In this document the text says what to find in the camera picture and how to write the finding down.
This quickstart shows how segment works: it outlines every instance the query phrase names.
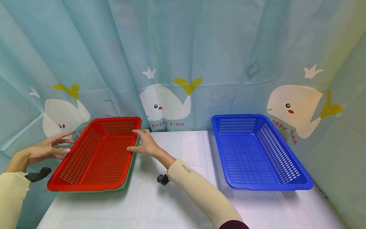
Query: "white table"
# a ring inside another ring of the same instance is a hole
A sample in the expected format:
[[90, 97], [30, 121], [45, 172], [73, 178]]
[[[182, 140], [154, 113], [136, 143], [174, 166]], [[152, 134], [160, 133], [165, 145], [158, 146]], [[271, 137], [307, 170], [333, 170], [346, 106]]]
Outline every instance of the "white table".
[[[218, 187], [251, 229], [345, 228], [317, 188], [296, 192], [230, 189], [225, 183], [212, 131], [152, 135], [172, 156], [182, 158]], [[172, 183], [162, 186], [156, 181], [165, 169], [155, 159], [137, 155], [133, 164], [125, 190], [59, 193], [37, 228], [213, 228], [206, 216]]]

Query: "red basket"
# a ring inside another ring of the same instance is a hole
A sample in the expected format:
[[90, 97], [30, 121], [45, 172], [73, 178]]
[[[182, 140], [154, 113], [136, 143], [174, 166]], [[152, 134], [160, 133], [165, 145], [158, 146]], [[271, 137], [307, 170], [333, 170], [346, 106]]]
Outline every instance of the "red basket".
[[47, 183], [50, 191], [102, 192], [124, 187], [140, 129], [139, 117], [91, 121]]

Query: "yellow whale tail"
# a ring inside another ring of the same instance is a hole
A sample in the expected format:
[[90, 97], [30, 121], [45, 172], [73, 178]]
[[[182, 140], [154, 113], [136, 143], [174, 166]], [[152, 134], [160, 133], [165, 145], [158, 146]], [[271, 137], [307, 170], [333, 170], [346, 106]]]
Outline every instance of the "yellow whale tail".
[[68, 93], [71, 97], [73, 97], [74, 99], [79, 100], [79, 85], [77, 85], [77, 84], [71, 85], [70, 90], [62, 84], [55, 84], [53, 86], [53, 89], [63, 90], [66, 93]]
[[331, 105], [332, 100], [332, 91], [328, 90], [326, 93], [326, 102], [324, 104], [324, 107], [320, 113], [320, 118], [325, 118], [327, 116], [339, 114], [343, 112], [343, 108], [338, 104]]
[[181, 86], [187, 93], [187, 96], [191, 95], [192, 92], [202, 83], [203, 78], [198, 78], [192, 81], [190, 84], [185, 79], [174, 79], [173, 82]]

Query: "maroon sleeve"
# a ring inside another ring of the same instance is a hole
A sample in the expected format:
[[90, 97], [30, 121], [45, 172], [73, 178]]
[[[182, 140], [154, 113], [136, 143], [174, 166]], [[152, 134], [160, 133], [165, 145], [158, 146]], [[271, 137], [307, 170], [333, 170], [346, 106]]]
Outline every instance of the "maroon sleeve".
[[220, 229], [249, 229], [243, 222], [230, 220], [222, 224]]

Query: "arm sleeve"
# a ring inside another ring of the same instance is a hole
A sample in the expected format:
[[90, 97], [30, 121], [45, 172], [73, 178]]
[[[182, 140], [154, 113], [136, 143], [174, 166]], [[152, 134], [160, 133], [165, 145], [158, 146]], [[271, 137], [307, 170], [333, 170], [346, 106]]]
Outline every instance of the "arm sleeve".
[[238, 222], [242, 227], [230, 227], [232, 229], [247, 228], [235, 207], [229, 200], [208, 180], [199, 173], [189, 168], [186, 163], [178, 159], [167, 171], [169, 180], [182, 189], [187, 196], [207, 215], [215, 229], [225, 228], [229, 221]]
[[0, 175], [0, 225], [14, 229], [19, 219], [23, 200], [29, 190], [30, 181], [25, 173], [3, 173]]

